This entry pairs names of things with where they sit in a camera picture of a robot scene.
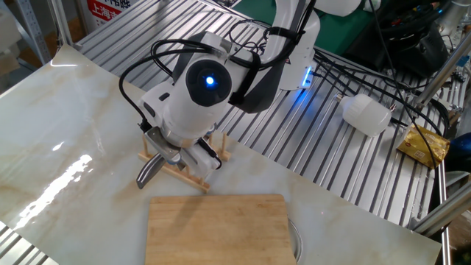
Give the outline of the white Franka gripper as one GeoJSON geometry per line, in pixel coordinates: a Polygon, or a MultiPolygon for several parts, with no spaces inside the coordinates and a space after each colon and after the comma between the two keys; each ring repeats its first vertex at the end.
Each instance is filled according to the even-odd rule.
{"type": "Polygon", "coordinates": [[[198,105],[187,88],[162,82],[147,91],[138,106],[152,126],[146,139],[167,162],[183,162],[202,178],[221,166],[214,149],[199,143],[214,131],[221,114],[219,103],[198,105]]]}

